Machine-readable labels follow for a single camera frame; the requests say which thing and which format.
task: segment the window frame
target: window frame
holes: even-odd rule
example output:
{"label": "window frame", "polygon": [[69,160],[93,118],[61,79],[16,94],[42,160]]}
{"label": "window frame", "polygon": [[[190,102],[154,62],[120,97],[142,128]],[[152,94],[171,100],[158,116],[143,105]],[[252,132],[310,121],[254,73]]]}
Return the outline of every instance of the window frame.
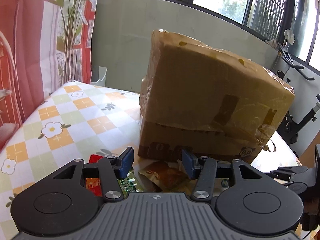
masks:
{"label": "window frame", "polygon": [[[212,16],[218,17],[222,20],[225,20],[225,21],[247,31],[248,33],[250,33],[250,34],[254,35],[255,37],[257,37],[258,39],[262,40],[263,42],[266,40],[266,38],[263,37],[261,34],[257,33],[256,31],[252,30],[251,28],[247,27],[247,22],[249,19],[250,9],[251,9],[253,0],[247,0],[245,12],[244,12],[244,16],[243,16],[243,20],[242,20],[241,24],[222,15],[222,14],[220,14],[220,13],[217,13],[217,12],[209,10],[205,7],[196,5],[193,3],[193,0],[165,0],[165,1],[174,2],[174,3],[180,4],[180,5],[188,6],[193,9],[197,9],[199,11],[208,13]],[[293,14],[294,14],[294,7],[295,7],[295,0],[286,0],[285,7],[284,7],[283,22],[281,23],[280,32],[279,32],[279,35],[277,38],[277,41],[281,44],[283,44],[283,42],[284,42],[284,31],[291,28],[291,22],[292,22],[292,18],[293,18]],[[318,10],[317,10],[316,24],[315,24],[315,29],[314,29],[311,45],[309,48],[307,60],[303,61],[300,58],[296,57],[295,55],[291,55],[291,56],[292,56],[293,60],[297,61],[298,63],[302,64],[303,66],[307,67],[308,69],[313,71],[315,74],[320,76],[320,71],[309,65],[310,58],[311,58],[311,55],[312,55],[312,52],[314,49],[314,45],[315,45],[315,41],[316,41],[316,36],[317,36],[317,31],[318,31],[318,23],[319,23],[319,15],[320,15],[320,6],[318,7]]]}

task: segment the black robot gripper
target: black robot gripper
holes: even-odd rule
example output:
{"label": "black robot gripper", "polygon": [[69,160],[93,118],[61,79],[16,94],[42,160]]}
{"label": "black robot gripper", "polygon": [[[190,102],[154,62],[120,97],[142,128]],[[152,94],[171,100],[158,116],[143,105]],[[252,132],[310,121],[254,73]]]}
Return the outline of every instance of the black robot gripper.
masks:
{"label": "black robot gripper", "polygon": [[[241,160],[224,164],[183,150],[183,166],[197,179],[190,197],[124,198],[117,179],[133,159],[131,147],[97,163],[76,159],[21,192],[11,206],[20,231],[14,239],[299,239],[292,230],[303,214],[300,197]],[[86,178],[100,178],[102,197],[85,188]],[[229,189],[213,197],[216,178],[229,179]]]}

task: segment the curtain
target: curtain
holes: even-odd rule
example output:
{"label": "curtain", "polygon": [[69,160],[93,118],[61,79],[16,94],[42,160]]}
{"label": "curtain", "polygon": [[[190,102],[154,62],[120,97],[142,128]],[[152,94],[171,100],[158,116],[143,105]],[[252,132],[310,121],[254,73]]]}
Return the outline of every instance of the curtain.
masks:
{"label": "curtain", "polygon": [[97,0],[0,0],[0,150],[68,80],[89,83]]}

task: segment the checkered tablecloth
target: checkered tablecloth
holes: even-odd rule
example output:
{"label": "checkered tablecloth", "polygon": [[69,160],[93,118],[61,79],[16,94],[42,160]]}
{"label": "checkered tablecloth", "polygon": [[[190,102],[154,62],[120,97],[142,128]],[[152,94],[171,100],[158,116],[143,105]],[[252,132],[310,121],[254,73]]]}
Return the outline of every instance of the checkered tablecloth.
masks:
{"label": "checkered tablecloth", "polygon": [[[18,232],[10,215],[14,197],[68,162],[81,158],[87,163],[91,154],[119,156],[128,146],[135,150],[136,171],[153,162],[137,156],[139,132],[139,94],[76,81],[64,84],[0,153],[0,240]],[[299,164],[277,133],[272,139],[277,151],[261,152],[254,167],[266,172]]]}

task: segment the metal pivot bolt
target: metal pivot bolt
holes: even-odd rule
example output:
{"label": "metal pivot bolt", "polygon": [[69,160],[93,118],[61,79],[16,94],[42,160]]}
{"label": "metal pivot bolt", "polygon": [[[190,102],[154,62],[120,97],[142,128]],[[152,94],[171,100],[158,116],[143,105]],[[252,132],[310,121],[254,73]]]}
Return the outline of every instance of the metal pivot bolt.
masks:
{"label": "metal pivot bolt", "polygon": [[119,191],[116,191],[116,190],[111,190],[111,191],[108,191],[105,194],[105,196],[106,196],[106,198],[116,199],[116,198],[120,198],[121,197],[121,193]]}
{"label": "metal pivot bolt", "polygon": [[209,197],[209,193],[203,190],[198,190],[193,193],[196,198],[207,198]]}

